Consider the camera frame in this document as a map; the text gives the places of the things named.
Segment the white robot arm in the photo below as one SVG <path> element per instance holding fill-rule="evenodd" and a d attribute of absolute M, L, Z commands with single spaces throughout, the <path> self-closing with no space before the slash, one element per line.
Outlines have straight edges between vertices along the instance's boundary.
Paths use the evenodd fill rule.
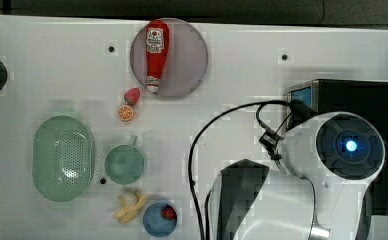
<path fill-rule="evenodd" d="M 287 131 L 270 168 L 243 159 L 222 169 L 206 205 L 207 240 L 355 240 L 364 196 L 382 171 L 384 141 L 348 112 Z"/>

